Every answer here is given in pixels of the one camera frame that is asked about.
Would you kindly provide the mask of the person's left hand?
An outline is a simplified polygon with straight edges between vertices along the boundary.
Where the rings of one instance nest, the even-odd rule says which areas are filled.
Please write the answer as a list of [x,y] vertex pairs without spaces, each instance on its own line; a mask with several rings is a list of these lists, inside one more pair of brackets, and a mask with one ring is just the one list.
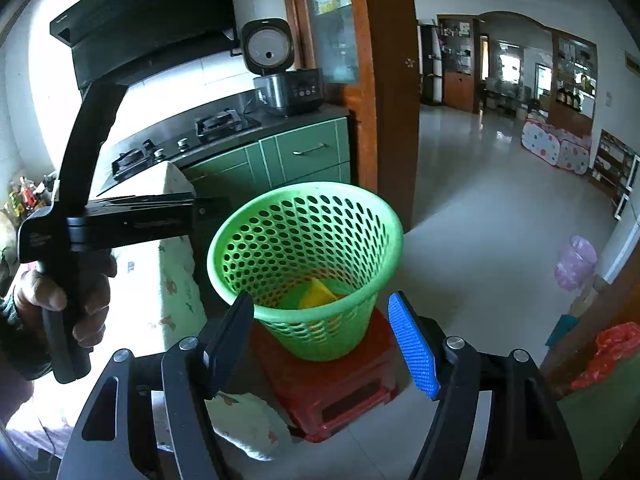
[[[108,280],[117,274],[117,262],[111,254],[102,252],[92,268],[98,272],[98,279],[87,292],[85,313],[72,330],[73,337],[82,348],[92,348],[103,339],[111,301]],[[63,311],[67,306],[66,292],[55,281],[40,273],[33,264],[22,264],[18,268],[10,291],[18,317],[47,347],[42,312]]]

